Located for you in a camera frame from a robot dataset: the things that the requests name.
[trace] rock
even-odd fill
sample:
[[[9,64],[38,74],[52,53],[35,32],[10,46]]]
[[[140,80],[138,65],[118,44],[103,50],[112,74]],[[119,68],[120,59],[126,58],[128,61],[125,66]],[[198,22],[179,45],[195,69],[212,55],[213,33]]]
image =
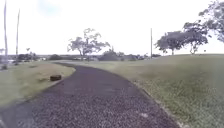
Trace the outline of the rock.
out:
[[[7,70],[8,69],[8,67],[7,67],[7,65],[2,65],[2,70]]]
[[[61,80],[61,75],[52,75],[50,76],[51,81]]]

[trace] overcast sky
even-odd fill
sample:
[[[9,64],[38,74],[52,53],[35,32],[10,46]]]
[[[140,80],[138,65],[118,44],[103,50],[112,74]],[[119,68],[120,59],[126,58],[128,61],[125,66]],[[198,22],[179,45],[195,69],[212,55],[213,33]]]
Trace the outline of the overcast sky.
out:
[[[0,48],[4,48],[5,0],[0,0]],[[19,53],[68,54],[68,39],[95,28],[102,40],[126,54],[150,53],[150,28],[155,43],[165,32],[195,21],[210,0],[7,0],[9,54],[15,54],[17,14],[21,9]],[[210,39],[199,52],[224,53],[224,43]],[[189,48],[178,54],[189,53]]]

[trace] utility pole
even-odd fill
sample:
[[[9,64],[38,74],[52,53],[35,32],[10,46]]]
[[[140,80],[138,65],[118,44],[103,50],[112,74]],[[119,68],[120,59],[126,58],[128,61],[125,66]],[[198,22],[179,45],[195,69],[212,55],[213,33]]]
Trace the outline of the utility pole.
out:
[[[16,33],[16,65],[18,65],[19,15],[20,15],[20,9],[17,17],[18,20],[17,20],[17,33]]]
[[[6,0],[4,8],[4,32],[5,32],[5,62],[2,69],[7,69],[8,66],[8,44],[7,44],[7,35],[6,35]]]
[[[151,59],[152,59],[152,28],[151,28]]]

